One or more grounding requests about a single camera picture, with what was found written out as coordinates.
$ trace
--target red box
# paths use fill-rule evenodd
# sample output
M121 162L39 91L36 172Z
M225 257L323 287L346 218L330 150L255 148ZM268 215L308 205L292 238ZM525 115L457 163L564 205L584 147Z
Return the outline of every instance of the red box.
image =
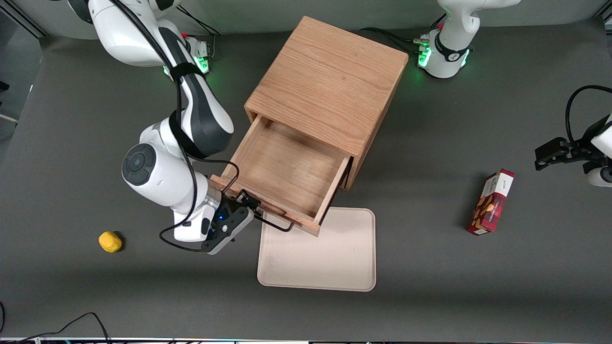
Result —
M468 232L480 236L495 230L513 180L514 173L508 170L501 170L487 178Z

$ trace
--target green led light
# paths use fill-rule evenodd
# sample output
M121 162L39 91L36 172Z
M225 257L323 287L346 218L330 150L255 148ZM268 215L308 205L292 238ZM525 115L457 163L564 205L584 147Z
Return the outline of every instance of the green led light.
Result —
M198 58L196 56L193 57L193 61L200 68L203 74L208 73L208 58Z
M465 63L468 61L469 49L465 52L465 56L463 57L463 62L461 62L461 66L463 67Z
M423 53L421 53L421 57L419 57L419 65L425 68L425 66L427 66L427 62L429 62L430 56L431 56L431 48L427 48Z

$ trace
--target open drawer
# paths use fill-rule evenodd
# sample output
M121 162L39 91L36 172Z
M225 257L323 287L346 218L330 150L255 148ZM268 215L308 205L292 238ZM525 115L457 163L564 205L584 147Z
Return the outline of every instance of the open drawer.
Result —
M263 211L318 236L350 156L259 115L231 160L240 167L240 176L229 195L237 196L244 189L261 201ZM228 166L211 180L225 187L235 173Z

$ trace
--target beige tray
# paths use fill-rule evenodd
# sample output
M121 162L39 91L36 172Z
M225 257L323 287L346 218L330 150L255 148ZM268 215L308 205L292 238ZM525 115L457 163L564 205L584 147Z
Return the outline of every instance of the beige tray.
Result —
M288 222L270 214L282 227ZM265 286L370 291L376 285L376 226L368 209L329 208L319 237L261 229L257 279Z

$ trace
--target white wall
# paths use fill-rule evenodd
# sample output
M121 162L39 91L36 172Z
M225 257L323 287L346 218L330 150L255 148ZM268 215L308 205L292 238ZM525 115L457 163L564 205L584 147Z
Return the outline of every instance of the white wall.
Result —
M66 1L14 0L50 34L94 39ZM484 26L566 24L592 16L606 0L523 0L508 9L481 12ZM222 33L290 31L303 15L344 29L428 26L443 11L435 0L185 0L183 5ZM203 30L178 11L169 14L181 31Z

